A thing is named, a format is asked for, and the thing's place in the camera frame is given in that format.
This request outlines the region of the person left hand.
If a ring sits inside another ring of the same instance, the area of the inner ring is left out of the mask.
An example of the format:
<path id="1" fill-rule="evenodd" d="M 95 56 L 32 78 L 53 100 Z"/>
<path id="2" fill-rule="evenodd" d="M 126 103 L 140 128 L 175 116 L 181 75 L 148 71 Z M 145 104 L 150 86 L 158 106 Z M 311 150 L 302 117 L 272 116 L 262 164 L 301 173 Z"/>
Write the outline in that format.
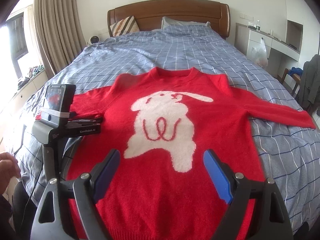
<path id="1" fill-rule="evenodd" d="M 3 152 L 0 154 L 0 194 L 3 194 L 11 178 L 20 178 L 21 170 L 18 166 L 17 159 L 8 152 Z"/>

